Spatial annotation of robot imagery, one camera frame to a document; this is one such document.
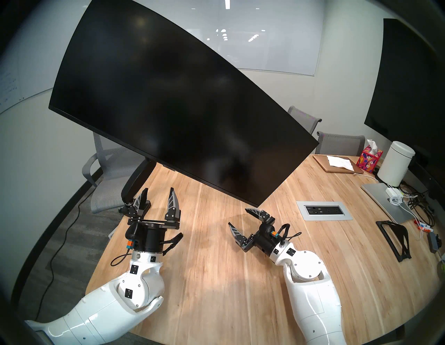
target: chair armrest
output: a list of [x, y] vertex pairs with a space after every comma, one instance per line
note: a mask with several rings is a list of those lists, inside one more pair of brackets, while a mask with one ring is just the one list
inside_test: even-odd
[[96, 159], [97, 153], [93, 154], [82, 168], [82, 175], [95, 187], [97, 187], [97, 184], [91, 177], [91, 166], [96, 161]]

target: brown folder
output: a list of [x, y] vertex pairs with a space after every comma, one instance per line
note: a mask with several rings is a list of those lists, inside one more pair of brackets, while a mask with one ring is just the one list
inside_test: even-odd
[[336, 166], [330, 166], [329, 165], [329, 161], [328, 161], [328, 157], [325, 154], [314, 154], [313, 157], [318, 162], [318, 164], [321, 165], [321, 167], [324, 169], [324, 171], [326, 171], [326, 172], [342, 172], [342, 173], [346, 173], [346, 174], [353, 174], [353, 173], [362, 174], [363, 173], [363, 170], [361, 170], [348, 157], [337, 156], [337, 157], [340, 157], [340, 158], [349, 159], [351, 161], [352, 167], [354, 168], [354, 171], [350, 171], [350, 170], [348, 170], [346, 168], [338, 168]]

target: whiteboard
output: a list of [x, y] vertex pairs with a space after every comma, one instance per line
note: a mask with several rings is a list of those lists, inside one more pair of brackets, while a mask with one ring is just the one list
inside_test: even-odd
[[[325, 0], [136, 2], [174, 22], [239, 69], [315, 74]], [[0, 59], [0, 113], [54, 86], [89, 3], [43, 0], [34, 9]]]
[[9, 45], [0, 60], [0, 113], [22, 99], [17, 66], [17, 46]]
[[136, 2], [179, 25], [236, 68], [315, 75], [325, 0]]
[[57, 72], [90, 0], [43, 0], [0, 60], [0, 113], [54, 86]]

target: white wall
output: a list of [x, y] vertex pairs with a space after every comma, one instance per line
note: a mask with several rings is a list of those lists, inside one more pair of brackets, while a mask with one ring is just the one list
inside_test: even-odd
[[364, 124], [380, 66], [383, 18], [391, 14], [365, 0], [327, 0], [314, 77], [246, 71], [286, 111], [322, 118], [314, 132], [364, 135], [386, 152], [391, 142]]
[[[51, 90], [0, 114], [0, 288], [10, 296], [29, 252], [86, 181], [90, 130], [48, 109]], [[96, 171], [99, 165], [92, 167]]]

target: gray carpet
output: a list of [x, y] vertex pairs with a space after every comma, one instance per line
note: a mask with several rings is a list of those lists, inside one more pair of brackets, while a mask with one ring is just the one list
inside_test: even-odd
[[[91, 187], [81, 201], [92, 191]], [[85, 295], [89, 279], [109, 242], [108, 234], [122, 219], [117, 209], [92, 214], [90, 200], [91, 196], [80, 206], [79, 219], [68, 231], [65, 245], [53, 260], [54, 282], [44, 298], [37, 320], [39, 322], [50, 322], [64, 316]], [[34, 320], [36, 317], [41, 296], [51, 281], [49, 261], [62, 244], [65, 231], [75, 220], [77, 213], [76, 205], [56, 230], [32, 268], [18, 306], [18, 313], [24, 320]], [[159, 343], [126, 333], [110, 344]]]

